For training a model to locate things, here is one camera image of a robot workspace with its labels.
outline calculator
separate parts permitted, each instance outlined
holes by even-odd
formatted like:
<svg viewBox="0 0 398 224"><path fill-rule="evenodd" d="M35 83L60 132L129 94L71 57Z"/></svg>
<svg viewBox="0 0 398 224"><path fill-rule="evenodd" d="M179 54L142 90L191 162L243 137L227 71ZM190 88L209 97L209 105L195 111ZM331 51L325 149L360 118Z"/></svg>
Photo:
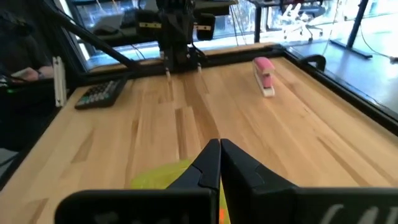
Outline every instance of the calculator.
<svg viewBox="0 0 398 224"><path fill-rule="evenodd" d="M78 100L75 109L106 108L114 105L126 82L127 78L122 78L91 87Z"/></svg>

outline metal bracket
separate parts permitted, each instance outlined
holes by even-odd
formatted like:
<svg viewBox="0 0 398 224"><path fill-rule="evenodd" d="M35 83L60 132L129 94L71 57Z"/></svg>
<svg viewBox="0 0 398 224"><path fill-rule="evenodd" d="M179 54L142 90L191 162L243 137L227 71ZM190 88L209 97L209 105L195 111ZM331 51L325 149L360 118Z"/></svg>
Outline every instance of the metal bracket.
<svg viewBox="0 0 398 224"><path fill-rule="evenodd" d="M315 68L325 71L326 69L326 58L322 55L310 55L300 59L301 63L315 62Z"/></svg>

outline orange object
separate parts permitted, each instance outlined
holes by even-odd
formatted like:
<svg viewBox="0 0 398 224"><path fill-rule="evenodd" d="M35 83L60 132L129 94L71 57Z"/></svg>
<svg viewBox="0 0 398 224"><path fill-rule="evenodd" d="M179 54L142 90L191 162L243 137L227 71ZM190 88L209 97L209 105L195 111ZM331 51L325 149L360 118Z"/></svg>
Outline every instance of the orange object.
<svg viewBox="0 0 398 224"><path fill-rule="evenodd" d="M220 208L220 224L224 224L225 209Z"/></svg>

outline robot end effector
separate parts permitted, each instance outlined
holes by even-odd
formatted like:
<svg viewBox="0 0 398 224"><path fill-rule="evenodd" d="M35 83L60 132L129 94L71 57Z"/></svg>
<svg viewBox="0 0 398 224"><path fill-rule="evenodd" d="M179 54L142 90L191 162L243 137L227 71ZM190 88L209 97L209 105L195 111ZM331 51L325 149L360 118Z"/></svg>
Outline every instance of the robot end effector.
<svg viewBox="0 0 398 224"><path fill-rule="evenodd" d="M193 30L196 29L198 40L211 40L215 16L195 14L194 0L157 0L156 3L158 12L142 10L136 14L137 33L158 41L168 77L177 69L198 68L200 71L200 62L205 55L193 45Z"/></svg>

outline pink stapler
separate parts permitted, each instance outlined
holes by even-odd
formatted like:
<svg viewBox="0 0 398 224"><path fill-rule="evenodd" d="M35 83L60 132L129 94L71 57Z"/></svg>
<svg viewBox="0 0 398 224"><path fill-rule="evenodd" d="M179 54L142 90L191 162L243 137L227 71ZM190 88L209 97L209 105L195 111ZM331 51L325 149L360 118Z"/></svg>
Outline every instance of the pink stapler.
<svg viewBox="0 0 398 224"><path fill-rule="evenodd" d="M253 72L257 80L257 84L262 91L264 97L272 97L275 95L274 87L272 87L271 75L275 72L272 62L266 57L257 57L253 60Z"/></svg>

